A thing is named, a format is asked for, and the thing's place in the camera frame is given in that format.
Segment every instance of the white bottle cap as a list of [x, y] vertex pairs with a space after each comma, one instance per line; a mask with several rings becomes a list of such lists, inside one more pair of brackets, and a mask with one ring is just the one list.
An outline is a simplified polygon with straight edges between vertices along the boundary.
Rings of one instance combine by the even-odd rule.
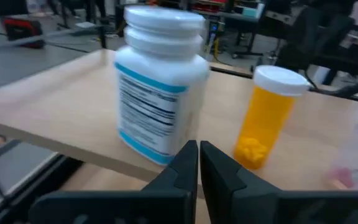
[[204, 29], [203, 16], [182, 10], [155, 6], [129, 6], [125, 20], [131, 26], [155, 30], [181, 30], [199, 32]]
[[264, 90], [283, 96], [301, 96], [310, 87], [309, 82], [302, 75], [271, 65], [256, 67], [254, 83]]

